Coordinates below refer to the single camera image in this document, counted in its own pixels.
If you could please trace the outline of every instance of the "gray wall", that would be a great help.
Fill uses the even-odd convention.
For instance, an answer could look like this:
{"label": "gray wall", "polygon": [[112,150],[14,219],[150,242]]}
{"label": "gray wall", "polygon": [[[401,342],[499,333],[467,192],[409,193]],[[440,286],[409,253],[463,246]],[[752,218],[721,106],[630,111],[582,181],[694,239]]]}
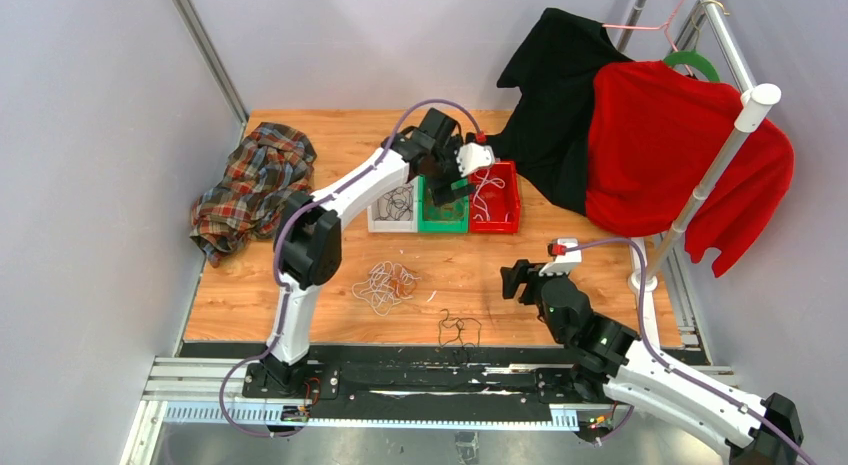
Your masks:
{"label": "gray wall", "polygon": [[0,461],[117,463],[237,125],[171,0],[0,0]]}
{"label": "gray wall", "polygon": [[[659,25],[678,0],[650,0]],[[246,106],[405,108],[430,97],[509,109],[495,81],[545,7],[621,23],[633,0],[193,0]],[[636,32],[634,58],[668,50]]]}
{"label": "gray wall", "polygon": [[[844,463],[848,52],[838,34],[846,0],[723,1],[755,78],[783,90],[771,118],[792,140],[795,175],[765,232],[725,276],[713,278],[706,258],[692,267],[703,325],[746,388],[798,403],[813,458]],[[699,49],[723,61],[711,32]]]}

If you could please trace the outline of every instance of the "black shirt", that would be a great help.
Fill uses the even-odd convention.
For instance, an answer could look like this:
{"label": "black shirt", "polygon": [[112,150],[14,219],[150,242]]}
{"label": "black shirt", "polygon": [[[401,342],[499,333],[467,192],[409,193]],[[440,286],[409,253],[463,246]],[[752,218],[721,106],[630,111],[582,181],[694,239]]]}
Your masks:
{"label": "black shirt", "polygon": [[554,205],[586,214],[593,80],[612,62],[629,62],[602,24],[548,8],[498,79],[521,90],[503,131],[487,137],[495,155]]}

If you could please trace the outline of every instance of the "crumpled plaid shirt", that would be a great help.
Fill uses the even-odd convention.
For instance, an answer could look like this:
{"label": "crumpled plaid shirt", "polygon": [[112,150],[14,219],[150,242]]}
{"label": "crumpled plaid shirt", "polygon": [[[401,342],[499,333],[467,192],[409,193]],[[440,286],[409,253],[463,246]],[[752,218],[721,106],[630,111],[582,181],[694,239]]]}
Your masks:
{"label": "crumpled plaid shirt", "polygon": [[259,124],[230,154],[224,179],[191,207],[191,239],[217,267],[250,238],[273,238],[286,198],[309,191],[315,149],[302,132]]}

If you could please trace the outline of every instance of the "red sweater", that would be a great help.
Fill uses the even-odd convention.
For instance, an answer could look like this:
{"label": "red sweater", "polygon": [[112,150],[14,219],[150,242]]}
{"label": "red sweater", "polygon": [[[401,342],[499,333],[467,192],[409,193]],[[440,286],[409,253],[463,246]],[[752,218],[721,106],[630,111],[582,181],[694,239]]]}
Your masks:
{"label": "red sweater", "polygon": [[[611,232],[668,230],[742,110],[739,92],[693,80],[663,62],[611,63],[595,77],[586,214]],[[718,180],[686,232],[699,262],[707,248],[718,277],[745,253],[789,188],[794,154],[766,120]]]}

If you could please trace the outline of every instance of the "green hanger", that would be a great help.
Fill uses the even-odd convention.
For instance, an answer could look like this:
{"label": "green hanger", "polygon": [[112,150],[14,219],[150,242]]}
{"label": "green hanger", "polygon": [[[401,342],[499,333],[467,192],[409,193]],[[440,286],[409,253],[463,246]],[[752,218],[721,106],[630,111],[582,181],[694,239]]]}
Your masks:
{"label": "green hanger", "polygon": [[673,52],[663,59],[663,63],[671,68],[677,65],[689,65],[690,67],[703,73],[707,80],[711,82],[720,82],[718,71],[709,60],[698,52],[691,50],[682,50]]}

